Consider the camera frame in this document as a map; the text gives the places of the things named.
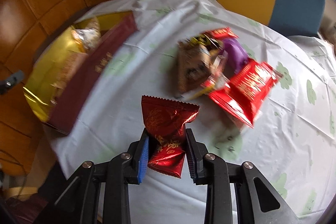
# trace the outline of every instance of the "red snack packet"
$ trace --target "red snack packet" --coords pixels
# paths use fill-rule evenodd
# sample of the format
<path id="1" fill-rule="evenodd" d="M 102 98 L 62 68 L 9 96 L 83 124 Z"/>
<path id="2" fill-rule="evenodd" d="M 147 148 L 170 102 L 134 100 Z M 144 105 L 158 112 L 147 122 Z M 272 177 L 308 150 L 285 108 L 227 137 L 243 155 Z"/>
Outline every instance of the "red snack packet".
<path id="1" fill-rule="evenodd" d="M 233 76 L 221 90 L 209 97 L 227 112 L 253 128 L 253 121 L 270 89 L 282 78 L 266 62 L 253 59 Z"/>
<path id="2" fill-rule="evenodd" d="M 234 32 L 232 32 L 230 27 L 206 31 L 205 34 L 215 39 L 239 38 Z"/>
<path id="3" fill-rule="evenodd" d="M 146 95 L 142 96 L 141 105 L 145 128 L 158 141 L 148 167 L 181 178 L 185 123 L 195 119 L 199 106 Z"/>

